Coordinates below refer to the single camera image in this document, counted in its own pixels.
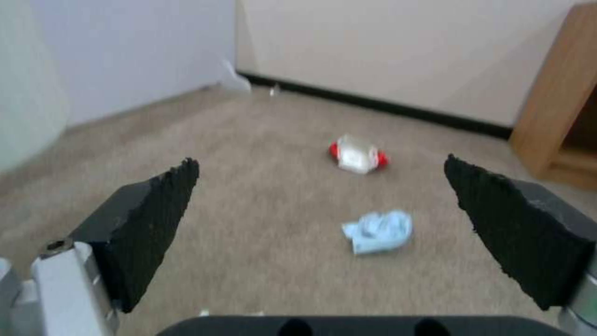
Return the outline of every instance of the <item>black foam pad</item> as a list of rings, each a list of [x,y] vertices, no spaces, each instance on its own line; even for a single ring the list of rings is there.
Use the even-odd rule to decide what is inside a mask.
[[[597,224],[540,185],[453,155],[444,172],[502,270],[541,309],[566,304],[595,251]]]
[[[139,302],[172,243],[199,178],[199,164],[120,187],[71,234],[92,246],[110,298],[128,313]]]

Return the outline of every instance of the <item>light blue rag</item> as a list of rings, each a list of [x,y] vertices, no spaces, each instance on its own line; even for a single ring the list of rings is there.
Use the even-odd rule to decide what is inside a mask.
[[[409,214],[400,210],[371,212],[358,222],[343,224],[342,231],[352,240],[354,254],[373,253],[404,245],[413,233],[413,222]]]

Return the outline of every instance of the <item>wooden shelf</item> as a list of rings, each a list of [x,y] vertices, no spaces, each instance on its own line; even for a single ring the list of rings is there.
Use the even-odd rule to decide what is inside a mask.
[[[597,152],[562,148],[552,164],[566,169],[585,170],[597,175]]]
[[[572,7],[510,144],[540,179],[597,190],[597,2]]]

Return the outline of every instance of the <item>carpet floor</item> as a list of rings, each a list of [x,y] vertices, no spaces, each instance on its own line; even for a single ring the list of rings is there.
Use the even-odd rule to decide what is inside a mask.
[[[327,156],[344,133],[392,159],[367,176]],[[0,255],[22,277],[123,184],[197,159],[201,179],[164,263],[119,335],[212,314],[500,314],[555,323],[504,275],[444,177],[449,153],[531,180],[507,142],[266,90],[196,91],[68,130],[0,178]],[[597,194],[548,188],[597,219]],[[413,216],[398,251],[355,257],[340,225],[378,210]]]

